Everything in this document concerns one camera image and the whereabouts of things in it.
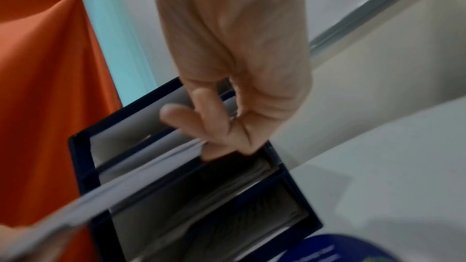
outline white paper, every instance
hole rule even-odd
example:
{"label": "white paper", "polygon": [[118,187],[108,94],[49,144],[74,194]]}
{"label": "white paper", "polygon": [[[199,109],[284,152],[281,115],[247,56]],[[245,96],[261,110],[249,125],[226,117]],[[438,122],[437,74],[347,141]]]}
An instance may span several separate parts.
{"label": "white paper", "polygon": [[204,142],[196,139],[181,145],[123,175],[40,221],[25,236],[0,253],[0,261],[12,262],[34,251],[61,230],[87,223],[157,179],[200,156]]}

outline orange cloth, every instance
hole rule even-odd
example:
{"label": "orange cloth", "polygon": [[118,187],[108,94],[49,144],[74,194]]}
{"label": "orange cloth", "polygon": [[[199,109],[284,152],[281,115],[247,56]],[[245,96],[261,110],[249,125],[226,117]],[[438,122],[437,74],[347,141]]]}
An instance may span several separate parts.
{"label": "orange cloth", "polygon": [[[67,139],[121,107],[82,0],[0,0],[0,223],[79,197]],[[96,261],[88,230],[62,261]]]}

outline blue sticker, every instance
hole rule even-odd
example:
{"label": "blue sticker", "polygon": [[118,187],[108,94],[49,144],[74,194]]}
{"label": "blue sticker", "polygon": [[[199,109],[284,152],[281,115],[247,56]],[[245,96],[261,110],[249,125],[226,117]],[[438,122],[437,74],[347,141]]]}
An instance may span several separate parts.
{"label": "blue sticker", "polygon": [[316,235],[287,251],[279,262],[400,262],[365,241],[337,234]]}

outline ballot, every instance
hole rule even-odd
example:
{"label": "ballot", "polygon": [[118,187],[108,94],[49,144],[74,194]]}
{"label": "ballot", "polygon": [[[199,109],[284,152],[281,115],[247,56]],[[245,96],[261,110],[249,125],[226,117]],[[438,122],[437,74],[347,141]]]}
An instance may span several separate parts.
{"label": "ballot", "polygon": [[[234,118],[231,85],[218,94]],[[192,107],[178,79],[72,136],[81,198],[35,224],[0,262],[83,225],[103,262],[266,262],[322,227],[271,143],[205,162],[205,142],[160,121],[167,103]]]}

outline orange fabric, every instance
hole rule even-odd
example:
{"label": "orange fabric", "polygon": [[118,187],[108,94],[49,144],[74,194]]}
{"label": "orange fabric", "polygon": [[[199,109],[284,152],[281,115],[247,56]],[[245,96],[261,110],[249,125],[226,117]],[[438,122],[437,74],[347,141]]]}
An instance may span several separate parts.
{"label": "orange fabric", "polygon": [[[0,0],[0,223],[79,196],[67,139],[121,107],[82,0]],[[84,230],[62,261],[96,261]]]}

